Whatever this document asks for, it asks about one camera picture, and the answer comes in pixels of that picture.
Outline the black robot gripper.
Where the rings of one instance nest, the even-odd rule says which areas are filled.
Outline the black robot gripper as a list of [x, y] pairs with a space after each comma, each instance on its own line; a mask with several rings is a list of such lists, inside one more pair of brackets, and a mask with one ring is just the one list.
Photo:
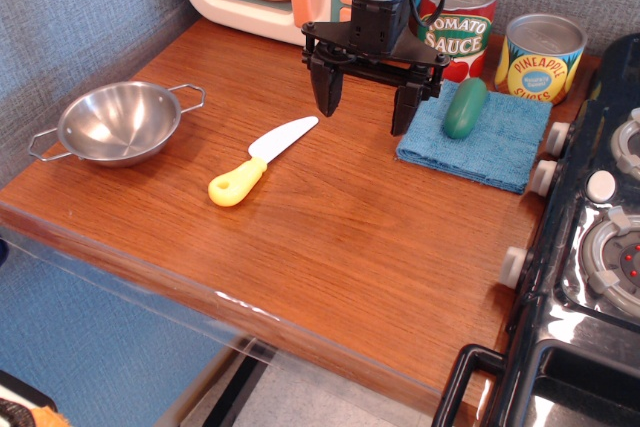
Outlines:
[[352, 0], [344, 22], [308, 22], [304, 61], [319, 111], [331, 117], [342, 95], [343, 75], [399, 86], [391, 135], [404, 135], [426, 89], [438, 90], [449, 59], [412, 33], [413, 0]]

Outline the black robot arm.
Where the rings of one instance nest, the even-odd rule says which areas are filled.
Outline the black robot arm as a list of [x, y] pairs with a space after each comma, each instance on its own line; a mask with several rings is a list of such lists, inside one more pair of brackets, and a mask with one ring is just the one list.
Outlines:
[[429, 27], [442, 13], [437, 5], [421, 20], [415, 0], [352, 0], [346, 22], [308, 22], [303, 61], [319, 111], [333, 115], [346, 75], [395, 87], [391, 133], [406, 133], [420, 104], [439, 95], [449, 55], [419, 40], [416, 22]]

